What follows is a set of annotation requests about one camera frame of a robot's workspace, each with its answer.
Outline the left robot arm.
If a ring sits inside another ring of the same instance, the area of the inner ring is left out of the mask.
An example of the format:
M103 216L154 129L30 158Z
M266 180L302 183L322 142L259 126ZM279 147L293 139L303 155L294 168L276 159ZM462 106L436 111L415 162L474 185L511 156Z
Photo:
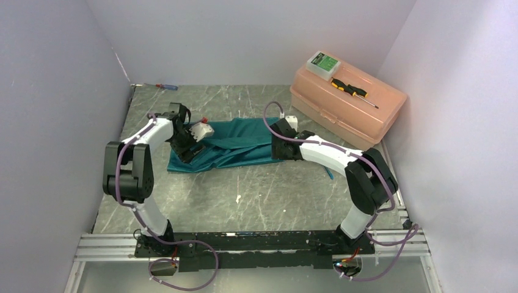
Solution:
M191 111L181 103L170 103L168 111L148 113L147 118L137 133L106 145L102 188L135 216L143 245L168 256L176 240L170 220L151 195L155 185L152 154L167 142L182 163L190 163L203 149L200 142L211 137L214 129L206 120L191 122Z

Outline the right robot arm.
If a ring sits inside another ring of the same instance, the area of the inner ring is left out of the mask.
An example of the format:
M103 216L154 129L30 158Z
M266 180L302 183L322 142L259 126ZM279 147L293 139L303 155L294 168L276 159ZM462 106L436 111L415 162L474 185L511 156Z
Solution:
M352 207L337 227L336 240L340 251L352 253L376 214L384 211L383 205L395 208L398 183L381 153L345 148L310 131L297 132L285 118L266 127L272 134L272 158L314 162L346 178Z

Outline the teal cloth napkin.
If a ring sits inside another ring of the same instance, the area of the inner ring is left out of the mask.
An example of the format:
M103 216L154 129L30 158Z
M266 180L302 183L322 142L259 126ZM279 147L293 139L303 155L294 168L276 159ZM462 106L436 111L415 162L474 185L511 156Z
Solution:
M231 121L214 121L209 125L214 134L201 141L203 150L191 162L181 162L174 151L170 152L168 172L200 173L213 168L245 167L274 164L271 133L261 118L234 118Z

